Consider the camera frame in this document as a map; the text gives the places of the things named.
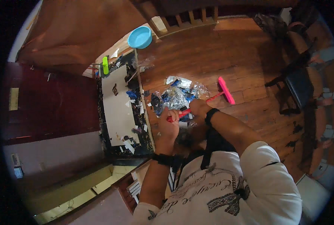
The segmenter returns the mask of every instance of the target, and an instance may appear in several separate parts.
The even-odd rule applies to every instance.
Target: black wrist band
[[[204,119],[204,121],[206,122],[206,124],[208,126],[212,127],[211,118],[212,118],[213,114],[215,114],[218,111],[219,111],[219,109],[213,108],[213,109],[211,109],[210,111],[207,112],[207,116]]]
[[[173,165],[174,157],[172,155],[153,153],[152,160],[157,161],[158,164],[171,167]]]

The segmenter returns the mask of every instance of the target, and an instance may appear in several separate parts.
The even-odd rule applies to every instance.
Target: white board
[[[126,65],[111,72],[111,74],[102,78],[102,93],[104,115],[106,117],[106,125],[112,146],[123,146],[124,143],[117,138],[116,133],[120,137],[133,137],[136,143],[139,143],[138,135],[131,130],[135,127],[132,107],[127,107],[126,102],[130,100],[126,92],[126,82],[124,77],[127,75]],[[115,96],[112,89],[117,84],[118,95]]]

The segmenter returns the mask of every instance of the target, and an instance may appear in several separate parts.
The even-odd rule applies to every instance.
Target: red door
[[[17,102],[11,88],[18,88]],[[0,100],[2,137],[11,145],[97,131],[97,101],[92,78],[7,63]]]

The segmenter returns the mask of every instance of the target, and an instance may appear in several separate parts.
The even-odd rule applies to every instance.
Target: wooden floor
[[[141,74],[143,89],[163,92],[167,76],[179,76],[205,85],[210,96],[217,93],[222,76],[236,105],[218,97],[209,105],[230,114],[256,130],[272,146],[295,182],[303,172],[297,165],[302,154],[302,132],[293,134],[294,123],[303,126],[303,114],[283,116],[274,90],[264,83],[279,75],[285,66],[282,48],[250,18],[220,20],[216,26],[182,31],[138,50],[142,65],[153,65]],[[147,107],[154,139],[158,138],[155,113]],[[295,149],[286,147],[297,141]]]

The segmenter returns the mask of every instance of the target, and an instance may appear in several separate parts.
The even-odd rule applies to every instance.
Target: pink broom head
[[[218,78],[218,84],[222,88],[223,93],[224,93],[225,97],[227,98],[228,102],[231,103],[232,105],[236,104],[236,102],[234,101],[234,99],[233,99],[231,93],[229,92],[229,90],[226,86],[226,83],[225,83],[225,81],[223,80],[222,77]]]

